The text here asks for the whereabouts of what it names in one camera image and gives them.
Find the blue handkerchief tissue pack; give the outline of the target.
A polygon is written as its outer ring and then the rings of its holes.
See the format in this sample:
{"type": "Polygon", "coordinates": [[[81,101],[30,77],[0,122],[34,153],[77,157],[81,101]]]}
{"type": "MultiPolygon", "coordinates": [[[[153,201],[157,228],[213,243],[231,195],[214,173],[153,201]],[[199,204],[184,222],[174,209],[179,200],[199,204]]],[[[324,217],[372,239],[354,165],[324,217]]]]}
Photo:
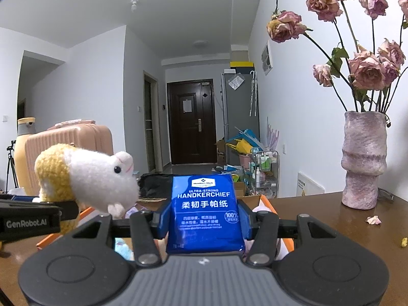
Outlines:
{"type": "Polygon", "coordinates": [[[168,254],[244,250],[230,175],[175,175],[170,209],[168,254]]]}

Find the yellow white plush toy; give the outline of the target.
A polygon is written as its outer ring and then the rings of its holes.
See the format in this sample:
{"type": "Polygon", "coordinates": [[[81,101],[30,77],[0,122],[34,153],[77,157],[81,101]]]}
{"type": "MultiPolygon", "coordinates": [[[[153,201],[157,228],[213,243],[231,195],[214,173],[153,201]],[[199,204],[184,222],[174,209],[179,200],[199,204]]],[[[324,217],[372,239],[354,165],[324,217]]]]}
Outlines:
{"type": "Polygon", "coordinates": [[[74,200],[121,219],[139,198],[133,157],[120,151],[109,156],[82,148],[54,145],[35,161],[40,202],[74,200]]]}

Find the orange red cardboard box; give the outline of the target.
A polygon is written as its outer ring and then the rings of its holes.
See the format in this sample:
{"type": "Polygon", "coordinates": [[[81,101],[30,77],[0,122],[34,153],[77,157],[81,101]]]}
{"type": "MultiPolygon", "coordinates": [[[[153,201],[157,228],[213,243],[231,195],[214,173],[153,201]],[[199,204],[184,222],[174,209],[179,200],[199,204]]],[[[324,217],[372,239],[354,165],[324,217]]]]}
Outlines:
{"type": "MultiPolygon", "coordinates": [[[[268,211],[277,214],[275,208],[271,205],[269,199],[264,195],[261,196],[245,196],[237,198],[237,208],[239,212],[239,222],[241,224],[241,233],[246,244],[245,253],[248,253],[257,231],[260,227],[260,223],[252,215],[252,213],[257,213],[260,211],[268,211]]],[[[158,205],[156,213],[153,214],[153,227],[152,236],[154,237],[154,242],[157,248],[159,248],[162,258],[167,257],[167,253],[164,250],[167,247],[167,237],[171,216],[170,201],[163,200],[160,202],[155,202],[158,205]]],[[[276,258],[282,259],[288,253],[294,251],[295,244],[292,238],[278,238],[277,239],[277,255],[276,258]]]]}

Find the metal utility cart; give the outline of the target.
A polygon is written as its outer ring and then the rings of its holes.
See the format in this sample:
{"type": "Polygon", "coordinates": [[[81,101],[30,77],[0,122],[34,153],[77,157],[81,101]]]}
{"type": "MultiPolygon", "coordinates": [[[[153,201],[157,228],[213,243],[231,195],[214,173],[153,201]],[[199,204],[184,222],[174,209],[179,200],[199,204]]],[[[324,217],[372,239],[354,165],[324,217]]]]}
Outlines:
{"type": "Polygon", "coordinates": [[[261,151],[255,148],[250,154],[250,192],[274,199],[279,192],[280,157],[277,151],[261,151]]]}

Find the light blue knitted plush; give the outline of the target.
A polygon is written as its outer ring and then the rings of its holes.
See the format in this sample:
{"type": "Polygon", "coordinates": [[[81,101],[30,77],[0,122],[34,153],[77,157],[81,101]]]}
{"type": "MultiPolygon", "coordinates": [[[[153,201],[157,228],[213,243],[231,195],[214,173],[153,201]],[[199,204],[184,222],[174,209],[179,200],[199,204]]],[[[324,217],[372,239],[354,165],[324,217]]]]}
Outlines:
{"type": "Polygon", "coordinates": [[[115,239],[114,250],[116,253],[121,255],[125,260],[134,261],[133,251],[130,246],[126,244],[125,240],[122,238],[115,239]]]}

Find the pink ribbed small suitcase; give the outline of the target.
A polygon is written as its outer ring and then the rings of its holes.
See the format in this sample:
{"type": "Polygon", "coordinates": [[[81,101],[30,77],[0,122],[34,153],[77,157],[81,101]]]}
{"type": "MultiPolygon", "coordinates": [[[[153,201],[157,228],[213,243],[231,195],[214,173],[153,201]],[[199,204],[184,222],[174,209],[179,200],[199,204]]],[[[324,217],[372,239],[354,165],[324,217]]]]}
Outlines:
{"type": "Polygon", "coordinates": [[[60,122],[45,131],[30,135],[24,147],[29,181],[29,186],[25,186],[24,189],[28,196],[38,196],[40,192],[40,184],[35,175],[37,157],[57,144],[113,155],[110,129],[97,124],[94,120],[77,119],[60,122]]]}

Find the dark brown entrance door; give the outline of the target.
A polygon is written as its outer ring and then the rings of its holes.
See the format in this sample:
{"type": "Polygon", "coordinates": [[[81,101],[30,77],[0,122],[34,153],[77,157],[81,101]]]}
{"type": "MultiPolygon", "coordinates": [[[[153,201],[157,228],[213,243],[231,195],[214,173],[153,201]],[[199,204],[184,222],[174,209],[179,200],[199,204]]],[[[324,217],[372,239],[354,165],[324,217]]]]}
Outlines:
{"type": "Polygon", "coordinates": [[[212,164],[216,156],[216,115],[212,80],[167,84],[172,164],[212,164]]]}

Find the grey refrigerator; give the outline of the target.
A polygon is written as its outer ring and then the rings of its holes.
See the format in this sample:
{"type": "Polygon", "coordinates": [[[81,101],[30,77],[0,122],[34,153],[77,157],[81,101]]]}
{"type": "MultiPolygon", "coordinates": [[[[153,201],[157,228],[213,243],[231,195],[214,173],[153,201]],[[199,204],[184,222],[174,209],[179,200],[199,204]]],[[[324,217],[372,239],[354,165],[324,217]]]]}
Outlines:
{"type": "Polygon", "coordinates": [[[241,135],[239,129],[250,129],[259,138],[259,114],[252,112],[250,103],[254,67],[225,69],[221,75],[221,99],[223,107],[224,140],[234,140],[241,135]]]}

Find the fallen pink petal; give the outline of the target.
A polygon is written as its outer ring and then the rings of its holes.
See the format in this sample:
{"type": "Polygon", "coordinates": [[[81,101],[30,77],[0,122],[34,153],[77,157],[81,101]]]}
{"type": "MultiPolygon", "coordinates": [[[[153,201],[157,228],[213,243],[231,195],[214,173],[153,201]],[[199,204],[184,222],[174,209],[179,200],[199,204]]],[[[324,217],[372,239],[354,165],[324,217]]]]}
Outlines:
{"type": "Polygon", "coordinates": [[[381,221],[381,219],[379,218],[378,215],[374,215],[374,216],[371,216],[371,217],[367,217],[366,218],[366,223],[370,224],[370,225],[380,225],[380,224],[382,224],[382,221],[381,221]]]}

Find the pink textured vase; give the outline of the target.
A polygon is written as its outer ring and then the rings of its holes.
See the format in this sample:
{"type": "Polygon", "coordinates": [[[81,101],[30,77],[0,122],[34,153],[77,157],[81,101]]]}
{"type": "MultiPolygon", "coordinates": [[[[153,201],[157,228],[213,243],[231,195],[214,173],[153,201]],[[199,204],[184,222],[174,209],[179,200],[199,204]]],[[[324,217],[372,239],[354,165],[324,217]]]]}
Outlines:
{"type": "Polygon", "coordinates": [[[378,112],[345,113],[341,166],[346,171],[342,204],[359,210],[373,209],[378,179],[387,169],[387,127],[378,112]]]}

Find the yellow black box on fridge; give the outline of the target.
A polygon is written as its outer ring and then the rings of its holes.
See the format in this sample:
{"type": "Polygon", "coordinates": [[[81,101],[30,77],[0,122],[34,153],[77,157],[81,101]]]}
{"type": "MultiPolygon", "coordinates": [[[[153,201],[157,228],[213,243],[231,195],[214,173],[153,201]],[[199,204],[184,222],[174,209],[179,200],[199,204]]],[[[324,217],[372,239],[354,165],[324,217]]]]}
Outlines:
{"type": "Polygon", "coordinates": [[[231,61],[229,65],[229,68],[236,73],[250,74],[254,71],[254,63],[251,61],[231,61]]]}

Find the dried pink rose bouquet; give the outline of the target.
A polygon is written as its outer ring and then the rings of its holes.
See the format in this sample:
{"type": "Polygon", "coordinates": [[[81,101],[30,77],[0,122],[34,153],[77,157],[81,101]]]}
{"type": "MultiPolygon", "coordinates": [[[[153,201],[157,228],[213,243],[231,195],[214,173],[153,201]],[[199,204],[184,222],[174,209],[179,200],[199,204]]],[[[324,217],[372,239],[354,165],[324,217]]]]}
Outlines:
{"type": "Polygon", "coordinates": [[[302,63],[333,89],[347,113],[387,114],[407,75],[407,0],[274,0],[266,24],[274,44],[296,43],[302,63]]]}

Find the white wall panel box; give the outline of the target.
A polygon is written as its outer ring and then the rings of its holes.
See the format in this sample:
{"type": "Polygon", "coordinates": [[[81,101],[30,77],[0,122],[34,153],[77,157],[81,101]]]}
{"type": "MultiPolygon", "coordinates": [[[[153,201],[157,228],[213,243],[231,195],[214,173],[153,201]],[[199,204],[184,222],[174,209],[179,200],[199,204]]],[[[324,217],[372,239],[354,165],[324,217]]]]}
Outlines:
{"type": "Polygon", "coordinates": [[[270,46],[270,41],[268,40],[261,52],[261,64],[262,70],[265,75],[268,75],[272,70],[273,63],[272,63],[272,51],[270,46]]]}

